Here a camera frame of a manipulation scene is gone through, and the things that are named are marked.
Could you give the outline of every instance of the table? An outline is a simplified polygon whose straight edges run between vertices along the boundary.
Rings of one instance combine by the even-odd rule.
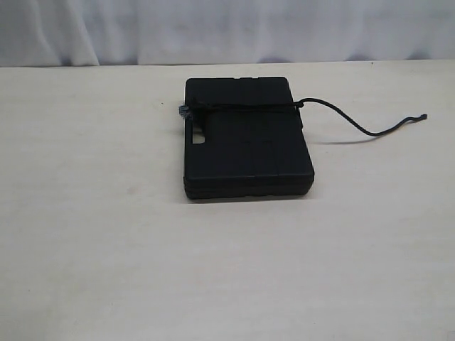
[[[193,203],[189,77],[288,77],[306,197]],[[455,61],[0,69],[0,340],[455,340]]]

